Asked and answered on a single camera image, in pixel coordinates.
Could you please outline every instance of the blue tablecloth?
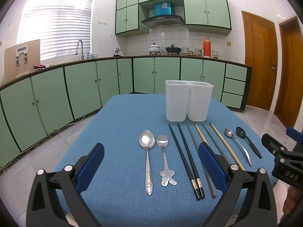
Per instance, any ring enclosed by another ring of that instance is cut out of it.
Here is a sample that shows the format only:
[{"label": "blue tablecloth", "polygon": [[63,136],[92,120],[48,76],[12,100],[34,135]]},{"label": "blue tablecloth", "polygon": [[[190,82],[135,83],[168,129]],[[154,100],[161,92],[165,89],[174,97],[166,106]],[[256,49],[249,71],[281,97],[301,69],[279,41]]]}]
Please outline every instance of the blue tablecloth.
[{"label": "blue tablecloth", "polygon": [[[262,154],[262,159],[255,155],[244,139],[238,138],[250,154],[252,167],[249,167],[239,146],[229,138],[225,138],[225,140],[246,170],[256,171],[258,168],[264,167],[269,172],[271,182],[276,181],[271,175],[274,157],[262,146],[260,137],[233,112],[213,98],[204,124],[225,151],[229,160],[235,163],[209,122],[212,122],[222,135],[226,127],[235,132],[236,127],[241,126]],[[201,123],[197,123],[210,147],[219,154]],[[171,124],[187,158],[177,123]],[[105,149],[104,159],[88,189],[81,195],[103,227],[201,226],[214,209],[222,193],[217,191],[218,196],[215,199],[211,197],[198,153],[186,126],[186,124],[190,124],[197,142],[202,142],[193,122],[186,119],[180,124],[205,189],[204,200],[196,200],[169,130],[165,114],[165,95],[114,96],[79,135],[54,171],[61,170],[67,164],[75,164],[81,156],[87,155],[95,144],[100,142]],[[168,137],[166,157],[169,168],[175,171],[173,178],[178,182],[176,186],[171,184],[166,187],[161,186],[162,178],[159,172],[164,169],[163,156],[161,149],[155,144],[149,151],[154,183],[154,191],[151,195],[145,191],[146,151],[139,146],[139,137],[144,130],[150,130],[155,139],[161,134]],[[234,209],[235,213],[240,210],[244,191],[242,190],[240,200]],[[64,209],[69,211],[61,193],[59,199]]]}]

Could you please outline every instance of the silver screw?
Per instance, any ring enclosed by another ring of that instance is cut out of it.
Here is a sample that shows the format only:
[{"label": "silver screw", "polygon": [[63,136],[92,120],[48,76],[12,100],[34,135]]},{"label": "silver screw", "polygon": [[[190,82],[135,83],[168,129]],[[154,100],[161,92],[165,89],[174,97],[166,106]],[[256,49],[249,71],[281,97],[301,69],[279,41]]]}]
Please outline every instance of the silver screw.
[{"label": "silver screw", "polygon": [[73,166],[71,166],[71,165],[68,165],[68,166],[64,167],[64,170],[66,172],[70,172],[72,169],[73,169]]},{"label": "silver screw", "polygon": [[37,174],[38,174],[38,175],[42,175],[42,174],[43,174],[43,172],[44,172],[44,170],[43,170],[43,169],[39,169],[39,170],[37,171]]},{"label": "silver screw", "polygon": [[236,171],[236,170],[239,169],[239,166],[237,166],[237,165],[235,165],[235,164],[232,164],[232,165],[230,166],[230,168],[231,168],[232,170]]},{"label": "silver screw", "polygon": [[264,168],[260,168],[259,171],[262,173],[262,174],[265,174],[266,173],[266,170]]}]

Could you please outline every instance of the window blind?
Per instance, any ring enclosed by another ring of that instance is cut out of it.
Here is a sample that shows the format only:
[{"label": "window blind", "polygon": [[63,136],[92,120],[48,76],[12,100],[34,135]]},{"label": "window blind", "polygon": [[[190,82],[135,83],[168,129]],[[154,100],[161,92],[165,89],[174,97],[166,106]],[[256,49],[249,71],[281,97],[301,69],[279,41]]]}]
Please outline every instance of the window blind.
[{"label": "window blind", "polygon": [[90,52],[92,7],[93,0],[27,0],[17,44],[40,39],[41,60],[74,53],[79,39]]}]

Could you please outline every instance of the orange thermos flask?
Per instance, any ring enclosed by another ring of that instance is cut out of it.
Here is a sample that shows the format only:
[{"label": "orange thermos flask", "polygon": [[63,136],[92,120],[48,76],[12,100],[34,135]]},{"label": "orange thermos flask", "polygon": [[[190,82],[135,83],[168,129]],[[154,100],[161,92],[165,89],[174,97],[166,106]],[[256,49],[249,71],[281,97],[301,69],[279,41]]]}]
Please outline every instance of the orange thermos flask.
[{"label": "orange thermos flask", "polygon": [[204,53],[203,56],[210,58],[210,47],[211,47],[211,42],[208,39],[208,37],[203,41],[203,49],[204,49]]}]

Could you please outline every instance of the spoon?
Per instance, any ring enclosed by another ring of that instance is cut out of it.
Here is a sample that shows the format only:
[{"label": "spoon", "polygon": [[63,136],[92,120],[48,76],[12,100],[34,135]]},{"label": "spoon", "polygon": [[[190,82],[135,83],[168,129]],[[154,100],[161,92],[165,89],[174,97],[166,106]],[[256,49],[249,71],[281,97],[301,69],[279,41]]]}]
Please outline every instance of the spoon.
[{"label": "spoon", "polygon": [[141,148],[146,150],[145,190],[149,195],[151,195],[153,186],[152,186],[152,175],[151,175],[152,172],[151,172],[151,166],[149,164],[148,151],[154,146],[155,138],[149,130],[145,130],[140,136],[139,143]]},{"label": "spoon", "polygon": [[162,186],[167,186],[168,183],[170,182],[172,185],[176,185],[177,182],[172,179],[172,176],[175,174],[174,171],[169,169],[169,166],[167,165],[167,160],[166,160],[166,154],[165,154],[165,149],[168,145],[169,141],[165,135],[160,135],[157,138],[157,144],[161,148],[162,153],[163,153],[163,159],[164,159],[164,171],[160,172],[160,176],[162,177]]},{"label": "spoon", "polygon": [[245,130],[243,130],[243,128],[241,127],[237,127],[236,128],[236,131],[237,131],[237,134],[238,136],[240,137],[244,137],[247,139],[249,145],[251,146],[251,148],[254,150],[255,154],[258,155],[258,157],[261,159],[262,158],[262,155],[260,154],[260,152],[258,151],[258,149],[256,148],[256,146],[252,143],[252,141],[248,138],[248,136],[246,135],[245,133]]},{"label": "spoon", "polygon": [[248,152],[246,151],[245,147],[243,147],[243,145],[242,145],[236,138],[234,138],[234,134],[232,133],[232,131],[231,131],[230,129],[225,128],[225,135],[228,136],[228,137],[231,138],[231,139],[235,139],[236,142],[241,146],[241,148],[243,149],[243,151],[244,151],[244,153],[245,153],[245,155],[246,155],[246,158],[247,158],[247,160],[248,160],[248,163],[249,163],[249,165],[250,165],[250,167],[251,167],[250,157],[249,157],[249,154],[248,154]]}]

